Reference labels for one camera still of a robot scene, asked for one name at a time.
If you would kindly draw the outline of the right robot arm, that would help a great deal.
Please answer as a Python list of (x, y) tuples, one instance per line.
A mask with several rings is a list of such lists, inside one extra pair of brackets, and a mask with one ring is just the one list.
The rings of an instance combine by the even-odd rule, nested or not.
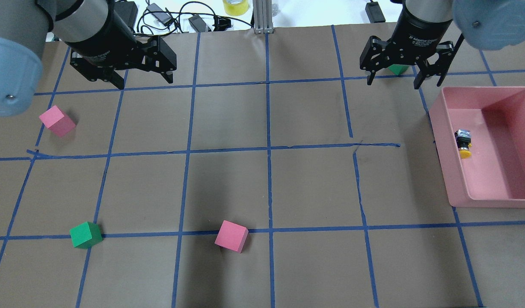
[(359, 60), (367, 84), (391, 65), (415, 65), (413, 87), (430, 77), (444, 82), (462, 43), (501, 50), (525, 41), (525, 0), (403, 0), (388, 40), (370, 36)]

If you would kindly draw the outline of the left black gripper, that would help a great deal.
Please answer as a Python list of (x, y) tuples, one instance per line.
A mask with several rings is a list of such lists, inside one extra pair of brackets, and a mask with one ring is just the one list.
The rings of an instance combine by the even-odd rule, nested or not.
[(102, 80), (124, 89), (116, 70), (137, 68), (174, 82), (177, 55), (161, 36), (135, 39), (114, 4), (71, 4), (63, 10), (63, 40), (74, 52), (69, 64), (90, 82)]

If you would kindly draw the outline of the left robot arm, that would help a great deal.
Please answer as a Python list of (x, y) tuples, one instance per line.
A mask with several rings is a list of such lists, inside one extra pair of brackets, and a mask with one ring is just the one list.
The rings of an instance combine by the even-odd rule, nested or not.
[(0, 117), (26, 111), (43, 73), (47, 33), (71, 49), (70, 64), (88, 81), (124, 89), (119, 71), (157, 72), (173, 82), (176, 53), (161, 36), (142, 42), (114, 0), (0, 0)]

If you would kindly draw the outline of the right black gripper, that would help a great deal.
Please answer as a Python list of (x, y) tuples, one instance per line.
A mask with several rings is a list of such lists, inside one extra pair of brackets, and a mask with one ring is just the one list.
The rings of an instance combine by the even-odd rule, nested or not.
[(451, 4), (403, 4), (391, 38), (382, 41), (370, 36), (360, 55), (360, 69), (369, 74), (367, 85), (372, 85), (381, 69), (401, 64), (418, 66), (415, 90), (432, 76), (439, 76), (437, 86), (441, 86), (464, 41), (461, 34), (455, 44), (442, 42), (452, 20)]

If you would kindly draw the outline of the pink cube near left arm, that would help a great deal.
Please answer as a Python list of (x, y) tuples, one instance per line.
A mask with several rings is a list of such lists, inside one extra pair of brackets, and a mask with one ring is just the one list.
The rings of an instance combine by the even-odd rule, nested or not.
[(52, 106), (38, 117), (43, 125), (59, 138), (76, 128), (76, 123), (57, 106)]

